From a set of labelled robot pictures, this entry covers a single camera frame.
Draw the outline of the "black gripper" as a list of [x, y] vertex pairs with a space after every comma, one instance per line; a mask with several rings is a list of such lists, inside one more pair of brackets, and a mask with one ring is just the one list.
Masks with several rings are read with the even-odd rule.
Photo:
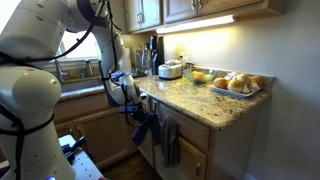
[[124, 114], [125, 116], [130, 115], [134, 120], [138, 122], [143, 122], [146, 117], [146, 113], [141, 104], [138, 104], [138, 105], [125, 104], [119, 109], [119, 113]]

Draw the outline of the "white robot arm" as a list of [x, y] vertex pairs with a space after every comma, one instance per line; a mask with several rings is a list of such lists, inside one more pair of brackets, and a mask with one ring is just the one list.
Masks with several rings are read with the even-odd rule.
[[109, 0], [20, 0], [0, 35], [1, 149], [9, 170], [1, 180], [76, 180], [53, 122], [61, 85], [39, 64], [60, 57], [64, 33], [93, 34], [101, 50], [100, 75], [107, 102], [138, 106], [131, 75], [118, 83], [111, 71], [123, 55]]

